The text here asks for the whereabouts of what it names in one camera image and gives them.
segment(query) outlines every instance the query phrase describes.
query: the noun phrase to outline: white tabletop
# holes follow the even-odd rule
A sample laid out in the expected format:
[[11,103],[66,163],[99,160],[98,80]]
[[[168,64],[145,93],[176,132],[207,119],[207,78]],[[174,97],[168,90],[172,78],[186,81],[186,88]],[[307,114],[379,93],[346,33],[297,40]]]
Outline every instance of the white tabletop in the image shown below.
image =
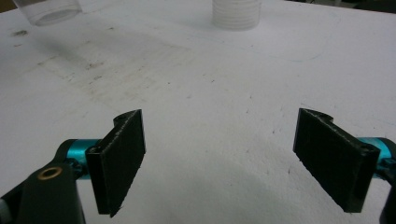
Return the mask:
[[119,213],[78,181],[88,223],[378,222],[386,182],[345,214],[292,146],[300,107],[396,140],[395,15],[268,0],[257,28],[229,32],[210,0],[81,4],[41,28],[0,14],[0,195],[141,108],[148,153]]

